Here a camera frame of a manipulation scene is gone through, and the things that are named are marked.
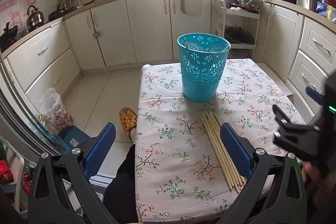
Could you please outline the person's right hand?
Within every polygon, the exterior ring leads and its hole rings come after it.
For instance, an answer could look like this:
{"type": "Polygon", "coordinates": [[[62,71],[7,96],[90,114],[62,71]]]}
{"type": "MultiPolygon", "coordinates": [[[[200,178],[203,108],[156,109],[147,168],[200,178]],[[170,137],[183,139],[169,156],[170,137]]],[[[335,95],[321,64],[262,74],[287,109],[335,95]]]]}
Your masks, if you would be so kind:
{"type": "Polygon", "coordinates": [[[333,190],[328,178],[322,178],[319,169],[311,162],[303,162],[301,174],[303,182],[307,184],[307,198],[315,207],[321,206],[326,196],[333,190]]]}

